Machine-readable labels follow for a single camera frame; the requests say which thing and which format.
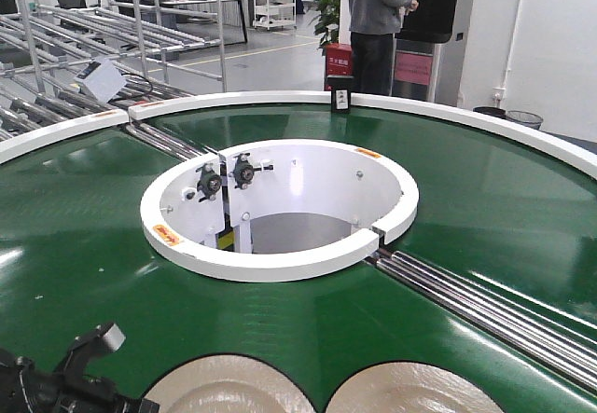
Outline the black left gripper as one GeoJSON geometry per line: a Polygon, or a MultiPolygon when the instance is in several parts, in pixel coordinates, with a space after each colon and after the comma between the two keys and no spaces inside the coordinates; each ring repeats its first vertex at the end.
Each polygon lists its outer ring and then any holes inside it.
{"type": "Polygon", "coordinates": [[[88,363],[109,352],[102,337],[107,326],[99,324],[75,337],[65,356],[50,373],[35,369],[32,360],[18,359],[20,412],[158,412],[160,405],[147,398],[131,398],[118,392],[115,382],[89,376],[88,363]]]}

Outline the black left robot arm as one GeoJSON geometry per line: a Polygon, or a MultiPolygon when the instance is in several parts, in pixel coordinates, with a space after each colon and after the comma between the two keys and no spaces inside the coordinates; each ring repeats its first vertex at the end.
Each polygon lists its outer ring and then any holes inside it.
{"type": "Polygon", "coordinates": [[[160,405],[145,397],[131,398],[116,384],[86,374],[90,360],[117,351],[125,340],[117,324],[99,324],[77,336],[50,372],[35,368],[27,357],[1,350],[1,410],[3,412],[158,412],[160,405]]]}

